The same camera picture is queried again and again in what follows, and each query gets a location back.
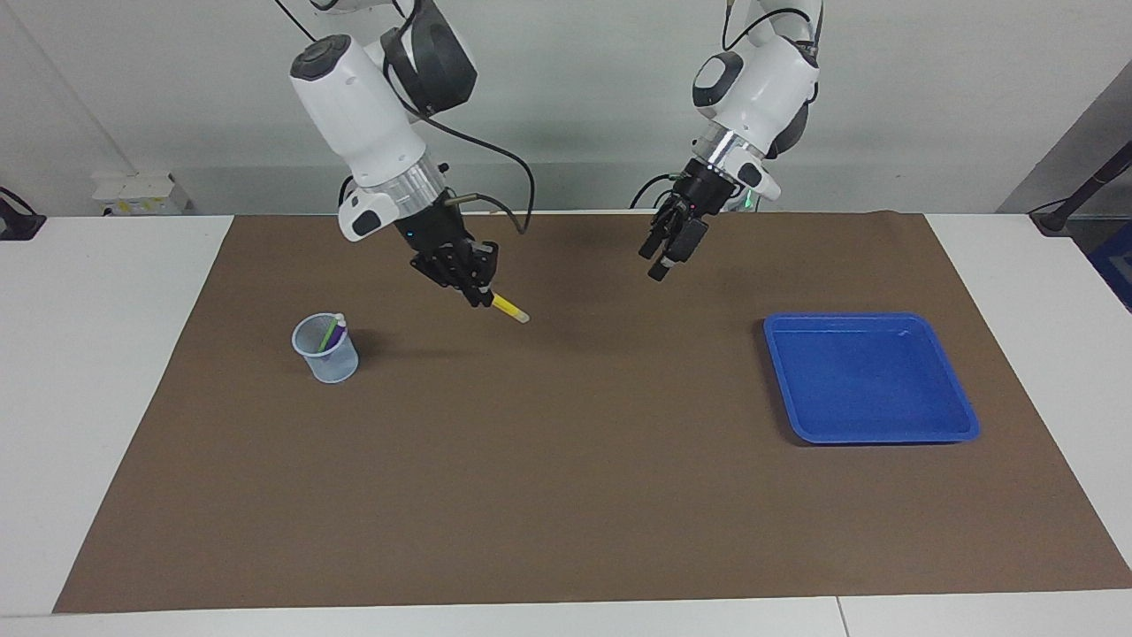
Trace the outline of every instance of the purple pen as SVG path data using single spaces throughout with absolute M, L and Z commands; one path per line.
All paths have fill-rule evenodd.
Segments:
M 332 350 L 334 346 L 338 345 L 342 341 L 342 335 L 346 334 L 346 320 L 341 313 L 337 315 L 338 325 L 334 326 L 334 332 L 331 333 L 331 341 L 326 342 L 326 350 Z

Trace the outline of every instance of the blue tray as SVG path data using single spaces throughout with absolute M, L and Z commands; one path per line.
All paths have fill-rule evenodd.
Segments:
M 817 445 L 979 436 L 932 327 L 915 313 L 774 313 L 763 327 L 794 431 Z

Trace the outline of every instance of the table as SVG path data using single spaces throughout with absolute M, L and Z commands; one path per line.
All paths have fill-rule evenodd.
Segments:
M 932 215 L 987 325 L 1125 560 L 1132 316 L 1069 239 Z M 1132 591 L 191 611 L 44 617 L 231 217 L 53 218 L 0 249 L 2 635 L 1126 635 Z M 12 338 L 31 332 L 50 343 Z

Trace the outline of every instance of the clear plastic cup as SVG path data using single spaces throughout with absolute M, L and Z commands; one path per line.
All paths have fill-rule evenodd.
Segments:
M 331 312 L 314 313 L 303 318 L 291 335 L 291 346 L 310 367 L 315 378 L 324 384 L 341 384 L 358 371 L 358 351 L 350 341 L 350 330 L 326 352 L 318 352 L 326 337 L 326 330 L 337 322 L 337 316 Z

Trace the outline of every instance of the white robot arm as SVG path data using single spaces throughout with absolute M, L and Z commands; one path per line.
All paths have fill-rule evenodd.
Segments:
M 380 0 L 311 0 L 326 11 L 349 12 Z M 403 103 L 389 70 L 408 95 Z M 401 27 L 362 46 L 349 35 L 318 40 L 294 59 L 291 81 L 331 148 L 350 165 L 357 188 L 338 207 L 338 226 L 351 241 L 395 225 L 417 250 L 413 267 L 441 286 L 460 290 L 473 305 L 491 305 L 499 246 L 465 229 L 457 197 L 410 127 L 417 115 L 462 104 L 477 72 L 471 57 L 432 0 L 415 0 Z
M 822 12 L 822 0 L 753 2 L 743 34 L 701 67 L 692 97 L 709 123 L 693 141 L 695 156 L 671 175 L 672 192 L 641 247 L 649 259 L 663 247 L 649 270 L 653 278 L 692 256 L 707 231 L 702 217 L 736 193 L 781 195 L 763 161 L 792 147 L 805 129 L 816 97 Z

